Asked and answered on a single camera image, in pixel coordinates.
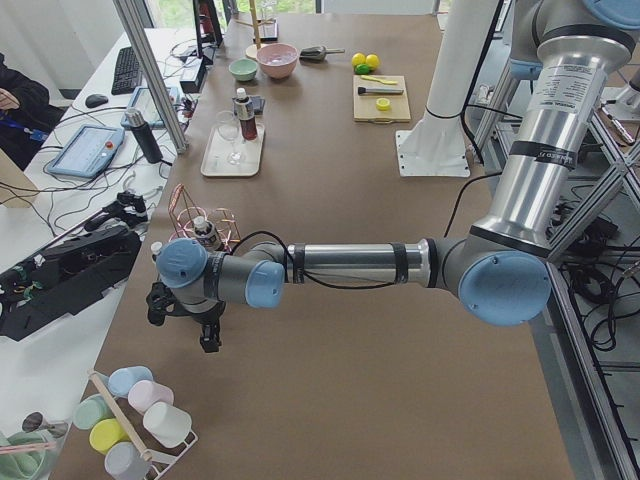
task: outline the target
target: pink bowl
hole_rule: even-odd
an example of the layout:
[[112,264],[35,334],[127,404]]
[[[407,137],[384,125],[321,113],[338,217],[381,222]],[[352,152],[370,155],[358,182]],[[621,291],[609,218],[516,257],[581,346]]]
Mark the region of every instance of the pink bowl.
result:
[[260,70],[271,78],[285,78],[291,75],[298,63],[298,50],[286,43],[263,45],[256,56]]

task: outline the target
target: person's hand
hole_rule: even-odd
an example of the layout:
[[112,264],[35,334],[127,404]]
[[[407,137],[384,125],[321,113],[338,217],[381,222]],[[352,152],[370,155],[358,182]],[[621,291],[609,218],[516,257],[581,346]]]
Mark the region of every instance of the person's hand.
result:
[[11,110],[15,108],[20,108],[18,99],[14,97],[10,91],[0,88],[0,110]]

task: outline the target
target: black keyboard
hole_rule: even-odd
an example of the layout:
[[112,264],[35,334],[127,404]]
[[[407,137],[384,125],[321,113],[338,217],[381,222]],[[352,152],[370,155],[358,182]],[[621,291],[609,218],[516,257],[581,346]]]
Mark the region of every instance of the black keyboard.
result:
[[125,47],[118,52],[116,68],[113,72],[111,95],[131,93],[142,82],[140,63],[132,47]]

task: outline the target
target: white desk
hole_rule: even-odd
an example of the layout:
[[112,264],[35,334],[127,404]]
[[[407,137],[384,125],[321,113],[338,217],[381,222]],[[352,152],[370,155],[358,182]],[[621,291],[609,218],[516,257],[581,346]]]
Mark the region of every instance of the white desk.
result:
[[[167,76],[167,85],[179,84],[180,61],[169,57],[171,48],[181,42],[193,39],[192,30],[154,29],[148,30],[148,37],[154,54],[158,59],[160,71]],[[50,145],[64,145],[84,124],[99,124],[89,116],[80,116],[67,121],[64,118],[89,111],[85,107],[85,98],[92,93],[101,93],[109,97],[109,102],[100,108],[121,106],[125,107],[130,95],[110,95],[113,70],[118,51],[129,45],[125,34],[116,42],[104,61],[96,69],[82,92],[63,117],[55,133],[50,135],[43,147]],[[110,126],[119,126],[123,110],[107,110],[97,112],[93,117]],[[165,130],[155,130],[162,148],[165,160],[171,162],[175,157],[175,149]],[[128,132],[124,144],[112,162],[112,167],[128,165],[136,155],[137,143],[133,135]],[[46,149],[33,159],[26,170],[27,176],[40,189],[49,187],[69,187],[68,183],[56,180],[43,169],[47,162],[54,158],[58,150]],[[115,200],[116,193],[128,187],[138,194],[145,194],[147,207],[159,200],[160,191],[168,174],[168,166],[151,165],[145,160],[136,164],[134,168],[123,175],[124,170],[116,170],[108,176],[107,183],[103,177],[96,182],[97,187],[105,187],[104,192],[70,190],[60,193],[40,193],[33,200],[35,208],[47,216],[54,203],[51,218],[62,213],[79,210],[87,206],[89,199],[95,195],[88,209],[65,216],[59,224],[62,228],[56,233],[78,223],[99,208]],[[82,181],[73,180],[75,184]],[[13,266],[16,262],[32,254],[47,241],[52,233],[45,223],[31,208],[8,209],[0,206],[0,271]],[[0,337],[0,430],[5,434],[20,431],[22,420],[34,411],[40,411],[50,420],[69,420],[73,409],[80,401],[80,397],[87,382],[86,372],[92,368],[104,337],[111,323],[113,313],[118,305],[123,288],[110,289],[104,300],[92,305],[75,317],[66,315],[55,320],[35,334],[21,342],[14,342],[6,337]]]

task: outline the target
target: black jacket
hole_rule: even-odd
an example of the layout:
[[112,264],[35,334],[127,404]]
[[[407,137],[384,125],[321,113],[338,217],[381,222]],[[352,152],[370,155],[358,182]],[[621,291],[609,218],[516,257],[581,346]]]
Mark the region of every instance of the black jacket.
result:
[[[9,117],[29,129],[51,132],[60,119],[61,111],[51,115],[49,91],[46,87],[7,68],[0,53],[0,88],[10,91],[20,102],[20,108],[8,110]],[[24,170],[42,145],[17,128],[0,125],[0,148]]]

